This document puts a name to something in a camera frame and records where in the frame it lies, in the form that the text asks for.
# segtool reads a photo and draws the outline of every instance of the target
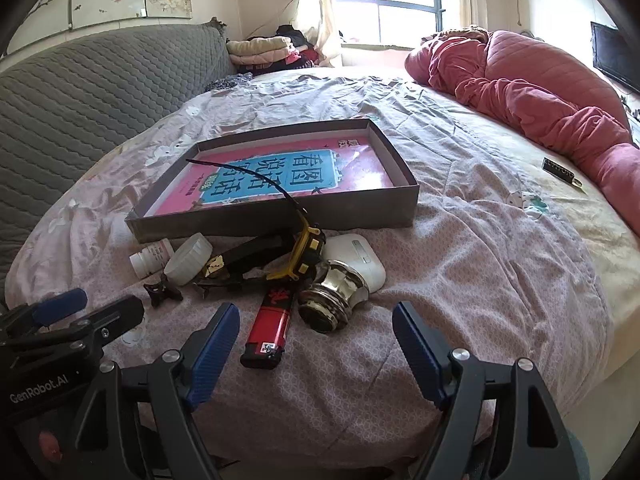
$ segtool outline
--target white plastic lid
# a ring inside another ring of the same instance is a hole
[[[196,233],[178,247],[164,267],[164,273],[174,285],[185,285],[200,272],[212,252],[209,241],[201,233]]]
[[[136,276],[139,280],[144,280],[149,274],[151,274],[151,272],[149,272],[149,269],[146,268],[146,263],[140,253],[132,254],[129,257],[129,261],[131,262],[133,270],[135,271]]]

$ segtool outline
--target folded clothes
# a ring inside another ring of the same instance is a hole
[[[270,74],[273,72],[280,72],[281,70],[296,70],[299,68],[313,68],[314,64],[301,57],[299,60],[294,61],[293,63],[286,64],[284,59],[272,63],[268,68],[259,68],[255,65],[240,65],[238,66],[238,72],[241,74],[252,73],[254,77],[263,74]]]
[[[263,52],[262,54],[253,54],[252,56],[236,56],[235,54],[229,54],[229,57],[231,58],[231,63],[234,65],[256,65],[280,61],[295,51],[295,47],[290,44],[289,46],[284,46],[278,50],[270,50],[268,52]]]
[[[284,36],[253,38],[250,41],[227,41],[226,50],[234,56],[255,56],[270,50],[291,46],[291,39]]]
[[[281,25],[276,30],[276,36],[285,36],[290,38],[293,42],[293,46],[303,46],[306,45],[309,48],[313,48],[314,46],[309,43],[302,32],[293,28],[291,25]]]

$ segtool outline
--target window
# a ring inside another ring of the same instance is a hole
[[[338,28],[347,43],[416,46],[442,30],[442,0],[335,0]]]

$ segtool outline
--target book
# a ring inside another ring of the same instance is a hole
[[[200,152],[196,160],[232,164],[263,174],[292,196],[393,187],[369,137],[307,139],[236,150]],[[239,170],[188,164],[145,217],[272,200],[282,194]]]

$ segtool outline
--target metal screw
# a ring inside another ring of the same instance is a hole
[[[175,363],[178,359],[180,359],[180,352],[177,350],[167,350],[162,354],[162,361],[165,363]]]
[[[518,366],[521,368],[521,370],[530,372],[533,370],[533,361],[527,359],[526,357],[523,357],[522,359],[518,359]]]
[[[108,374],[115,367],[116,367],[116,365],[115,365],[115,363],[113,361],[105,361],[103,363],[100,363],[100,371],[103,374]]]
[[[465,350],[464,348],[456,348],[451,354],[457,361],[466,361],[471,357],[469,350]]]

